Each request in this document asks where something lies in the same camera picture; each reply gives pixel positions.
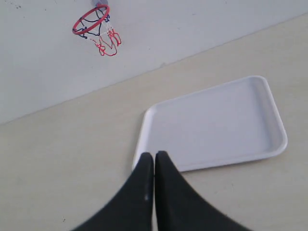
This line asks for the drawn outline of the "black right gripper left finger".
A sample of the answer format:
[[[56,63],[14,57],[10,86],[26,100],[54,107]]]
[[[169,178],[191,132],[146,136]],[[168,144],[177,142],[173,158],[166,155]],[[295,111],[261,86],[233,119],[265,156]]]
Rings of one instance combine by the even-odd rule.
[[[154,161],[142,153],[131,175],[116,195],[76,231],[151,231]]]

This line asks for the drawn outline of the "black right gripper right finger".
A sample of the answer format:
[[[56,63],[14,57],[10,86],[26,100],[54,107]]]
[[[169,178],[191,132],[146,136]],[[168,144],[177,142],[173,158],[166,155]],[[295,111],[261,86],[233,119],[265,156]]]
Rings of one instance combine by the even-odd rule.
[[[166,151],[155,156],[155,209],[159,231],[247,231],[185,180]]]

